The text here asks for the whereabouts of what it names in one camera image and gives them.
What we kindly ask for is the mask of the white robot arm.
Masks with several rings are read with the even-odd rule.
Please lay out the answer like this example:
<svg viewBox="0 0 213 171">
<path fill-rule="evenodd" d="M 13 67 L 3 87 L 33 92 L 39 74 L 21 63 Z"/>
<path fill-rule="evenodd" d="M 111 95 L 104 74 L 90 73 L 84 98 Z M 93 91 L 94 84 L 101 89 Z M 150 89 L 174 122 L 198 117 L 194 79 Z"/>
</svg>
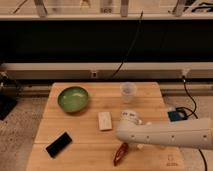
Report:
<svg viewBox="0 0 213 171">
<path fill-rule="evenodd" d="M 141 124 L 137 113 L 124 110 L 116 137 L 125 143 L 213 150 L 213 120 L 201 118 Z"/>
</svg>

